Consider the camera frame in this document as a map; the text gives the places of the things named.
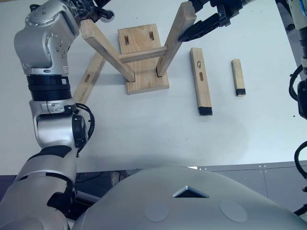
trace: black marking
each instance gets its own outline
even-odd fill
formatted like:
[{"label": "black marking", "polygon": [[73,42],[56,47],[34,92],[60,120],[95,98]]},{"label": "black marking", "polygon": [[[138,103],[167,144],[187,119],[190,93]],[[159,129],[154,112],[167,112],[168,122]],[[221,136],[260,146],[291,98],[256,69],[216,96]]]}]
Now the black marking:
[{"label": "black marking", "polygon": [[200,115],[202,116],[212,116],[212,107],[198,107]]}]

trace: white tabletop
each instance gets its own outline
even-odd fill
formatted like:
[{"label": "white tabletop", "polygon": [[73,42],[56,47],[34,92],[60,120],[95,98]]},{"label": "white tabletop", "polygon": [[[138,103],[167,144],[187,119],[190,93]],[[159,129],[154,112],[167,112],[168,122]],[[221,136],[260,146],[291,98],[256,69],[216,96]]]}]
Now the white tabletop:
[{"label": "white tabletop", "polygon": [[[40,151],[28,105],[30,92],[13,47],[31,3],[0,3],[0,174],[17,174]],[[108,9],[115,12],[114,21],[97,25],[119,50],[117,29],[156,23],[163,45],[180,3],[112,0]],[[214,12],[207,4],[197,20]],[[213,106],[210,117],[198,113],[191,47],[203,49]],[[80,36],[71,46],[72,91],[93,54]],[[235,58],[241,59],[244,72],[243,98],[235,96],[231,70]],[[288,94],[289,74],[295,68],[274,0],[255,1],[231,19],[230,26],[184,43],[167,71],[168,90],[127,95],[124,78],[106,63],[87,101],[96,127],[77,161],[78,171],[292,161],[307,130]]]}]

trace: wood piece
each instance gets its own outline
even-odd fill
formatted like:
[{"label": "wood piece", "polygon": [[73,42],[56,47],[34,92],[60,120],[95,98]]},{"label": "wood piece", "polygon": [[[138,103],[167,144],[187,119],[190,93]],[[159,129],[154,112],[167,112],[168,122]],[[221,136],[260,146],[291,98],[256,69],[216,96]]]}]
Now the wood piece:
[{"label": "wood piece", "polygon": [[[118,30],[122,54],[150,50],[161,47],[156,24],[143,25]],[[135,73],[135,82],[126,82],[127,94],[168,89],[168,77],[165,73],[158,77],[157,57],[128,63]]]},{"label": "wood piece", "polygon": [[122,63],[128,63],[128,62],[141,61],[150,58],[164,56],[166,54],[166,51],[167,51],[167,46],[162,46],[145,51],[120,54],[118,57]]},{"label": "wood piece", "polygon": [[132,69],[118,58],[118,51],[91,19],[81,21],[82,38],[114,66],[128,81],[134,81]]},{"label": "wood piece", "polygon": [[73,97],[77,103],[85,104],[106,59],[95,53]]},{"label": "wood piece", "polygon": [[235,81],[236,96],[243,97],[246,95],[246,90],[244,86],[243,72],[240,59],[232,60],[231,65]]},{"label": "wood piece", "polygon": [[212,115],[212,106],[210,100],[209,85],[205,69],[201,48],[192,48],[190,50],[195,90],[197,95],[197,104],[200,115]]},{"label": "wood piece", "polygon": [[192,2],[186,1],[181,3],[164,45],[168,46],[168,50],[164,57],[160,57],[157,64],[157,73],[159,76],[164,75],[182,44],[182,42],[178,41],[178,37],[193,25],[195,20],[196,14]]}]

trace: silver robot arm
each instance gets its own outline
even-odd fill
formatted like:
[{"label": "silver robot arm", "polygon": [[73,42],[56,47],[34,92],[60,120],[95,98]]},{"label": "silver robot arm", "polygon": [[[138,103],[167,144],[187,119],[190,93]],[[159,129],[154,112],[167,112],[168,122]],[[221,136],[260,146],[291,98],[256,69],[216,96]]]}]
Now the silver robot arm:
[{"label": "silver robot arm", "polygon": [[[75,103],[68,80],[67,52],[80,22],[114,14],[102,7],[110,0],[49,0],[31,5],[25,28],[15,36],[15,50],[27,76],[35,137],[42,150],[16,176],[0,203],[0,229],[66,230],[64,214],[73,199],[76,156],[94,130],[94,116]],[[90,113],[89,132],[78,108]]]}]

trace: wooden stool leg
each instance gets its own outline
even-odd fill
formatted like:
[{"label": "wooden stool leg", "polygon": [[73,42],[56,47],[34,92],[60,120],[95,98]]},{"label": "wooden stool leg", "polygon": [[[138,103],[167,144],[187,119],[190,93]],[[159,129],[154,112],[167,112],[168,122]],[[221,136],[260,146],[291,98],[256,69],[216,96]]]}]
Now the wooden stool leg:
[{"label": "wooden stool leg", "polygon": [[82,38],[114,66],[127,81],[135,81],[132,69],[127,64],[120,61],[118,51],[112,46],[92,20],[87,19],[81,21],[81,33]]},{"label": "wooden stool leg", "polygon": [[167,52],[164,57],[160,57],[157,64],[157,73],[162,77],[171,64],[174,56],[179,50],[182,42],[178,41],[178,37],[183,34],[196,20],[195,9],[191,1],[181,3],[172,28],[168,34],[164,46],[168,46]]}]

